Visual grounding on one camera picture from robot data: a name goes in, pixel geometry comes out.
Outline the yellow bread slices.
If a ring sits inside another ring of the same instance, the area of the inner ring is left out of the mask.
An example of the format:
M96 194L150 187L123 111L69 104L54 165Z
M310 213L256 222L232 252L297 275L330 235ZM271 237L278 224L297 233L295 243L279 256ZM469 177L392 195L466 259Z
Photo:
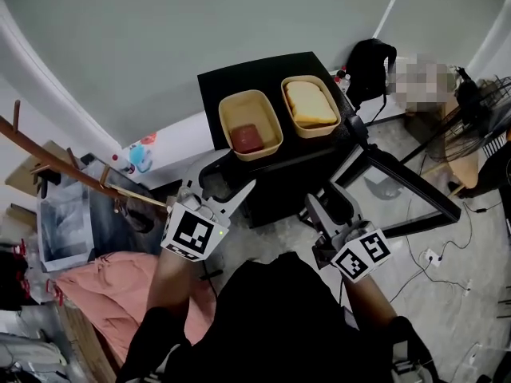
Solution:
M284 86L294 122L302 128L337 123L337 116L323 91L308 81L292 81Z

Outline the person's right forearm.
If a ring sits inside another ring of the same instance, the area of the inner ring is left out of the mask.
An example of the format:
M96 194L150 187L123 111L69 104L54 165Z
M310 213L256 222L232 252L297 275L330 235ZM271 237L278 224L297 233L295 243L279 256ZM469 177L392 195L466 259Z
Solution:
M343 276L351 312L360 330L376 331L387 327L398 315L370 275L358 282Z

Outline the person's left forearm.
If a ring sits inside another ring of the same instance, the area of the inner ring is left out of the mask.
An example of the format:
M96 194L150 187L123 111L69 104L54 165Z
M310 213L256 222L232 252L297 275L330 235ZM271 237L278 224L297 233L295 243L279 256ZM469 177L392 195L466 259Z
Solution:
M149 287L147 310L164 308L184 323L188 316L195 276L193 262L163 249Z

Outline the brown cardboard sheet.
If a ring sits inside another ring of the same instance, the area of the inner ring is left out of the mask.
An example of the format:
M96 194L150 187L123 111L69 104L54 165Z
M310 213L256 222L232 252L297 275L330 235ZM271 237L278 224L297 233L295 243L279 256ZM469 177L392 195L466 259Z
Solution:
M64 160L68 164L71 163L69 153L52 140L44 143L42 147L60 160ZM36 197L38 194L38 184L34 181L34 175L31 171L39 165L42 165L42 162L38 158L29 156L5 179L5 185Z

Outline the person's black clothing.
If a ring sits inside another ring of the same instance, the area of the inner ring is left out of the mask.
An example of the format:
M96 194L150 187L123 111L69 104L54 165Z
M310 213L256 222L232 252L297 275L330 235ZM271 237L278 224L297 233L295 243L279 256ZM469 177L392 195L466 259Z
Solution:
M407 318L360 330L319 275L287 252L233 273L195 345L168 310L148 310L116 383L393 383L394 357L433 361ZM426 368L444 383L434 361Z

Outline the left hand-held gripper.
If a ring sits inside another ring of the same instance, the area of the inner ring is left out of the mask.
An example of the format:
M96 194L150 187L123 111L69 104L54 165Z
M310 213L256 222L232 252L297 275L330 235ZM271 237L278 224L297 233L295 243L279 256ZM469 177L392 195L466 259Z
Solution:
M204 154L193 162L182 179L183 187L176 201L168 207L168 217L160 246L192 262L204 261L220 245L228 234L215 213L231 216L248 197L256 185L250 180L226 198L201 198L204 192L204 177L232 157L231 149L221 149Z

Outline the wooden coat rack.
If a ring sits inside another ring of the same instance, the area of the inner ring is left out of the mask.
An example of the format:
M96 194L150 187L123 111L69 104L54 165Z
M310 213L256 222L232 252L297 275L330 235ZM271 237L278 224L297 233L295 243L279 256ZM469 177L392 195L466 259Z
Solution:
M121 199L126 198L138 199L143 203L148 203L150 205L155 206L159 214L164 214L171 211L171 209L165 203L126 190L113 184L107 184L105 181L107 179L109 171L111 170L109 165L105 166L101 178L99 180L96 180L93 177L83 173L77 167L76 158L74 157L74 154L70 148L67 149L69 159L71 160L70 163L63 159L58 158L53 153L45 150L43 147L32 141L28 136L26 136L19 130L18 124L20 108L21 101L16 100L14 102L12 123L8 122L3 116L0 116L0 133L4 137L9 139L11 142L16 144L19 148L22 148L31 156L34 156L35 158L42 162L42 166L40 168L35 168L32 171L33 174L50 169L55 172L63 173L88 186L89 188L92 188L93 190L108 196L114 201L119 201Z

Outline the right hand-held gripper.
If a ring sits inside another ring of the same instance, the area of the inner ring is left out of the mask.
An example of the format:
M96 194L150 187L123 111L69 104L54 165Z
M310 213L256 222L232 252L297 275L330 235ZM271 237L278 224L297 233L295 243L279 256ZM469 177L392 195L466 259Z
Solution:
M315 229L322 234L312 247L319 269L332 265L356 283L391 257L382 230L369 220L360 220L356 200L337 183L327 184L319 199L307 194L305 206Z

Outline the red food block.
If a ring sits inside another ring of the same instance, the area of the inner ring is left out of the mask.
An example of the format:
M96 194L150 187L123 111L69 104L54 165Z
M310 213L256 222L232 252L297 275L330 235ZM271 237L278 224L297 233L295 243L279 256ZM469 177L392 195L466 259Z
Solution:
M264 148L263 140L254 124L238 126L230 131L233 149L241 154L257 152Z

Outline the pack of clear water bottles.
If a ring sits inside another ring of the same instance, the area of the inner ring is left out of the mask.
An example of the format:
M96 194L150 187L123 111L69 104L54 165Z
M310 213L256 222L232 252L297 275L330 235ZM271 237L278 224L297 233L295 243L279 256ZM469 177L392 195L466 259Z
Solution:
M28 243L22 239L14 248L14 254L21 258L27 268L18 279L22 289L28 298L32 298L37 304L56 302L63 305L64 294L57 283L49 276L39 256L39 249L36 243Z

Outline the wooden slatted bench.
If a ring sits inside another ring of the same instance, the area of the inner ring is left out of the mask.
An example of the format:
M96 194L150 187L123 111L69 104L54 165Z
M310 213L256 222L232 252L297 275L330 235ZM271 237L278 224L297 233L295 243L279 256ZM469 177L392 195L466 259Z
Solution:
M76 307L57 306L73 354L91 383L115 383L120 361L89 319Z

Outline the white bag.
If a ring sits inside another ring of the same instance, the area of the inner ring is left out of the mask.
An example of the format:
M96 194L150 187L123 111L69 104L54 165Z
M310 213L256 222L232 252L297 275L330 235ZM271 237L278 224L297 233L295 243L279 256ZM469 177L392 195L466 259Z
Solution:
M454 98L454 68L426 54L397 57L392 65L387 92L406 112L429 112Z

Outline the pink padded cushion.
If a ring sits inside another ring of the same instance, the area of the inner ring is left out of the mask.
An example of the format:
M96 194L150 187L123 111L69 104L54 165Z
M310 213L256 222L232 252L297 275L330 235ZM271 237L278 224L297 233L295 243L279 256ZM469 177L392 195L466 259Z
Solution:
M149 287L158 258L121 251L103 255L57 278L62 293L99 330L122 361L127 359L129 344L148 311ZM211 329L216 303L207 282L197 274L193 281L184 335L195 345Z

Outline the black standing fan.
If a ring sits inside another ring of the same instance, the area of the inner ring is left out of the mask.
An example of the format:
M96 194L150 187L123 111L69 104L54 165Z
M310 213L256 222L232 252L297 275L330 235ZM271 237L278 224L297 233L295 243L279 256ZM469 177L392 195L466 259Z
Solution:
M511 129L511 76L478 85L465 69L457 67L461 83L455 106L434 128L426 141L403 159L407 163L424 150L437 162L468 156Z

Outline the plastic-wrapped picture frame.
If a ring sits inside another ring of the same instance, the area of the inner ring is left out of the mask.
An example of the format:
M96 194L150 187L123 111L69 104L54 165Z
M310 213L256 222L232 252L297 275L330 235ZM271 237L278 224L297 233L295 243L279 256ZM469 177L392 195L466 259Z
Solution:
M38 249L48 272L85 265L94 249L89 191L79 182L38 198Z

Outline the white waist-worn device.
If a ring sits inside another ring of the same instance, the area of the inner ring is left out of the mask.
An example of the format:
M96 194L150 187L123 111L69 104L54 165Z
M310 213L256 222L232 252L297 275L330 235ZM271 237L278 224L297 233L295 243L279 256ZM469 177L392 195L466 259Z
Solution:
M393 383L434 383L432 373L426 368L432 362L429 360L413 363L402 357L394 357L391 370Z

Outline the black backpack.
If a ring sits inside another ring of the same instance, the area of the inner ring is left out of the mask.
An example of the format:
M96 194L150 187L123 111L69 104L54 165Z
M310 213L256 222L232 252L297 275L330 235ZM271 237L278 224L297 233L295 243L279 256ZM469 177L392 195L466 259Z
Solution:
M347 98L358 112L365 101L382 97L386 106L387 74L394 68L397 50L377 38L358 42L346 63L347 75L351 77Z

